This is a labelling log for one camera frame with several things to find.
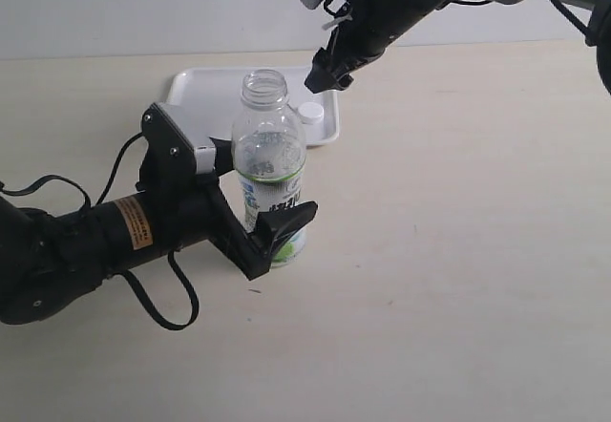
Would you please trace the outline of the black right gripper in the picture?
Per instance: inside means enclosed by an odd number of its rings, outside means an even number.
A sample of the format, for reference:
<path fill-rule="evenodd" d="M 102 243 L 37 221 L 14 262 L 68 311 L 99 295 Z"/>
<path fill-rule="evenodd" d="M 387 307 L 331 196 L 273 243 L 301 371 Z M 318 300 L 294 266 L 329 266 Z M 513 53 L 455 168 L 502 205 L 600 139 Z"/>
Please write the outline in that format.
<path fill-rule="evenodd" d="M 323 25 L 327 44 L 315 53 L 304 85 L 313 94 L 345 91 L 353 74 L 376 61 L 391 43 L 396 10 L 370 8 L 340 16 Z"/>

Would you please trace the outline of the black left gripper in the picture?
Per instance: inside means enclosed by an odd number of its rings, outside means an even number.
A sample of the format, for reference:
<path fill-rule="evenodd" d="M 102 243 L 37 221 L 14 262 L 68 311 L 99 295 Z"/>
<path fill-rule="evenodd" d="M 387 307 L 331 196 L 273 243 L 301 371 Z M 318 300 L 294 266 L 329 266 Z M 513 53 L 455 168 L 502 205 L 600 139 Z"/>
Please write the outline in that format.
<path fill-rule="evenodd" d="M 306 227 L 318 211 L 315 201 L 258 214 L 246 230 L 224 196 L 220 176 L 235 169 L 232 141 L 211 138 L 215 171 L 189 175 L 180 159 L 161 158 L 152 149 L 139 167 L 137 198 L 152 226 L 154 244 L 166 253 L 211 242 L 252 281 L 270 267 L 292 263 L 306 246 Z"/>

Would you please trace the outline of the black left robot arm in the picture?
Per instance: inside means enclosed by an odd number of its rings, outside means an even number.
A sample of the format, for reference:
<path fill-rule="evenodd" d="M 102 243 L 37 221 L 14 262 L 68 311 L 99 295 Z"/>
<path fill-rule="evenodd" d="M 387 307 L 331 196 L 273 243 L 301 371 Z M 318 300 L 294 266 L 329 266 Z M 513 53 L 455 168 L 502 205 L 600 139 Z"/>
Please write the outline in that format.
<path fill-rule="evenodd" d="M 314 220 L 318 205 L 308 201 L 262 212 L 252 230 L 234 215 L 220 188 L 233 169 L 231 145 L 218 141 L 211 168 L 196 173 L 185 155 L 155 155 L 149 148 L 140 167 L 137 192 L 55 217 L 16 207 L 1 190 L 1 321 L 20 326 L 46 320 L 73 301 L 120 276 L 161 327 L 179 331 L 200 313 L 200 300 L 176 261 L 182 248 L 211 242 L 248 280 L 269 272 L 281 248 Z M 134 268 L 166 258 L 185 289 L 191 314 L 174 323 L 155 307 Z"/>

